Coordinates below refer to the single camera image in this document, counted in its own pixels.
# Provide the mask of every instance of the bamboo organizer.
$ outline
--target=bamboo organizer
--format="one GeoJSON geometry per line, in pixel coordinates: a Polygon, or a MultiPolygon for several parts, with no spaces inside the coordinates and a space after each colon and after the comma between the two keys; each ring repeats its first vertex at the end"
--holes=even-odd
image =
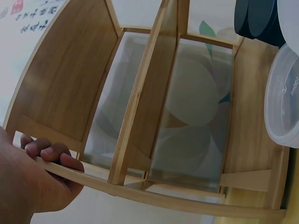
{"type": "Polygon", "coordinates": [[[152,28],[118,24],[111,0],[69,0],[48,26],[19,80],[4,128],[63,142],[81,159],[95,110],[124,32],[149,34],[128,102],[108,181],[54,163],[46,170],[85,186],[141,203],[212,216],[283,218],[289,149],[273,143],[263,121],[263,97],[276,48],[239,38],[237,43],[187,33],[189,0],[162,0],[152,28]],[[164,103],[179,39],[232,49],[234,83],[230,132],[218,193],[150,182],[164,103]],[[124,185],[128,168],[145,171],[124,185]],[[225,187],[266,193],[264,208],[207,203],[157,194],[160,185],[223,198],[225,187]]]}

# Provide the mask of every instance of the clear acrylic panel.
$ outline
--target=clear acrylic panel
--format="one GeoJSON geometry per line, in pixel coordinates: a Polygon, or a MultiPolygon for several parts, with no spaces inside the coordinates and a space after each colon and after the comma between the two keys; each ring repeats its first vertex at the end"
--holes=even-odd
{"type": "Polygon", "coordinates": [[[216,191],[228,138],[232,50],[180,40],[150,177],[216,191]]]}
{"type": "Polygon", "coordinates": [[[190,0],[188,32],[235,42],[235,0],[190,0]]]}
{"type": "Polygon", "coordinates": [[[112,0],[121,26],[152,27],[162,0],[112,0]]]}
{"type": "Polygon", "coordinates": [[[148,37],[147,34],[124,34],[93,119],[85,147],[85,162],[110,168],[148,37]]]}

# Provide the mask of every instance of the black container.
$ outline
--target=black container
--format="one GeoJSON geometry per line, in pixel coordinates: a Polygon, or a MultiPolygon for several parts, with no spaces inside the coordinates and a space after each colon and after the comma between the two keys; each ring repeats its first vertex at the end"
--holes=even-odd
{"type": "Polygon", "coordinates": [[[285,44],[279,25],[277,0],[249,0],[248,22],[254,38],[279,47],[285,44]]]}
{"type": "Polygon", "coordinates": [[[254,39],[249,30],[248,24],[249,0],[237,0],[235,4],[235,32],[238,35],[254,39]]]}

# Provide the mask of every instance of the clear plastic container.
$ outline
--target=clear plastic container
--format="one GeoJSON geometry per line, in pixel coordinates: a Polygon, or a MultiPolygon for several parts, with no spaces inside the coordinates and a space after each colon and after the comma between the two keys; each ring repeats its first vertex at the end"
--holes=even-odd
{"type": "Polygon", "coordinates": [[[281,32],[288,46],[299,55],[299,1],[277,0],[277,10],[281,32]]]}
{"type": "Polygon", "coordinates": [[[269,73],[264,116],[273,141],[299,148],[299,57],[287,44],[279,50],[269,73]]]}

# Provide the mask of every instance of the wooden rail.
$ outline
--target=wooden rail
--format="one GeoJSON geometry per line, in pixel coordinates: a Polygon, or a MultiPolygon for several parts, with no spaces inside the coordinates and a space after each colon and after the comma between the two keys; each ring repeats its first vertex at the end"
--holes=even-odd
{"type": "Polygon", "coordinates": [[[236,217],[236,218],[273,218],[282,219],[285,217],[285,210],[272,210],[263,208],[241,207],[208,202],[198,202],[179,197],[166,196],[153,192],[132,189],[126,186],[118,186],[107,183],[106,180],[92,175],[84,174],[51,162],[45,162],[40,157],[35,161],[45,170],[64,177],[68,180],[80,183],[84,186],[106,192],[108,194],[154,205],[157,207],[198,213],[210,216],[236,217]]]}

